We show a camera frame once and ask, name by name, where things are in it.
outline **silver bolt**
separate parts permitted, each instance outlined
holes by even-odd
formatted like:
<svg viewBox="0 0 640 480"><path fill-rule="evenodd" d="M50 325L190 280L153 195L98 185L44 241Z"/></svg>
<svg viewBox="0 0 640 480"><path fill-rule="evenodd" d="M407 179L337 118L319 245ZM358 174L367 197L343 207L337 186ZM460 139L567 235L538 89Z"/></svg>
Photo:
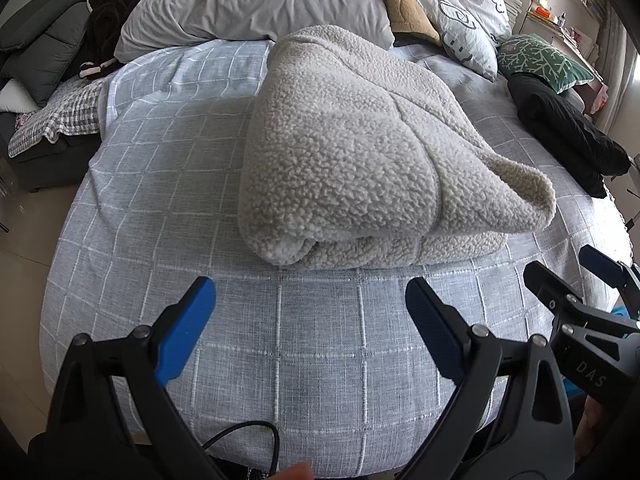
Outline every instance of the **silver bolt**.
<svg viewBox="0 0 640 480"><path fill-rule="evenodd" d="M475 324L471 327L471 332L478 337L487 337L489 335L489 329L484 325Z"/></svg>
<svg viewBox="0 0 640 480"><path fill-rule="evenodd" d="M72 340L71 344L74 346L82 346L87 341L89 341L89 336L87 334L77 334Z"/></svg>
<svg viewBox="0 0 640 480"><path fill-rule="evenodd" d="M147 325L140 325L133 329L133 337L136 339L144 339L151 334L151 327Z"/></svg>
<svg viewBox="0 0 640 480"><path fill-rule="evenodd" d="M546 338L543 335L534 334L531 340L535 346L546 346Z"/></svg>

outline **gray curtain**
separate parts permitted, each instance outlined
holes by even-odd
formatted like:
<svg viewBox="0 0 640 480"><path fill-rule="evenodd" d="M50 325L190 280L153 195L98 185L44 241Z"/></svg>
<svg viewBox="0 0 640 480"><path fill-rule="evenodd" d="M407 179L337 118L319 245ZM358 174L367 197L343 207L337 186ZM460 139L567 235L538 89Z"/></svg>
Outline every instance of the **gray curtain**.
<svg viewBox="0 0 640 480"><path fill-rule="evenodd" d="M595 69L609 86L607 103L595 116L595 125L607 134L620 109L622 97L636 68L638 53L620 22L616 12L607 2L607 17L598 34L600 55Z"/></svg>

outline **black cable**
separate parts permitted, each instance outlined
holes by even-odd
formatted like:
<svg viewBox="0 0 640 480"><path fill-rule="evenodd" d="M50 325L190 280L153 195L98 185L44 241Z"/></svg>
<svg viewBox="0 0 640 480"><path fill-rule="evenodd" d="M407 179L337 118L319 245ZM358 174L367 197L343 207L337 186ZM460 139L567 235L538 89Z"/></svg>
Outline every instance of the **black cable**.
<svg viewBox="0 0 640 480"><path fill-rule="evenodd" d="M280 433L278 432L278 428L276 428L273 424L267 422L266 420L249 420L247 422L240 422L239 424L229 426L228 428L226 428L226 430L220 431L220 433L212 436L209 440L202 444L202 449L209 449L209 447L213 446L222 437L227 436L229 433L233 433L235 430L240 430L249 426L264 426L265 428L269 428L273 432L273 455L271 456L271 467L269 468L269 476L275 475L276 469L278 468L278 459L280 458Z"/></svg>

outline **person's hand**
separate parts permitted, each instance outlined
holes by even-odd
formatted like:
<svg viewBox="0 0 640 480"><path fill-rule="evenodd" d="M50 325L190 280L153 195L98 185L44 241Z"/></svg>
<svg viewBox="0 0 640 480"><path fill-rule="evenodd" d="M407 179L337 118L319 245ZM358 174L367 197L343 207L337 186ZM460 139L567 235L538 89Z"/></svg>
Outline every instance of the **person's hand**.
<svg viewBox="0 0 640 480"><path fill-rule="evenodd" d="M593 428L604 416L604 408L592 397L584 402L584 413L575 432L575 461L585 458L596 445L596 434Z"/></svg>
<svg viewBox="0 0 640 480"><path fill-rule="evenodd" d="M283 469L271 480L314 480L314 472L308 462L301 462Z"/></svg>

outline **green pillow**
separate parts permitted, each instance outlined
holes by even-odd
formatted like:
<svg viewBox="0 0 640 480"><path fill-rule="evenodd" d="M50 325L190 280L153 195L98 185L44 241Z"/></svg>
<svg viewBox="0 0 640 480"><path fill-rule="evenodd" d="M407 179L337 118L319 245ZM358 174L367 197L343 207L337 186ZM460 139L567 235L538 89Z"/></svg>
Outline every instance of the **green pillow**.
<svg viewBox="0 0 640 480"><path fill-rule="evenodd" d="M511 36L498 49L498 70L529 73L546 81L556 93L593 80L593 73L535 34Z"/></svg>

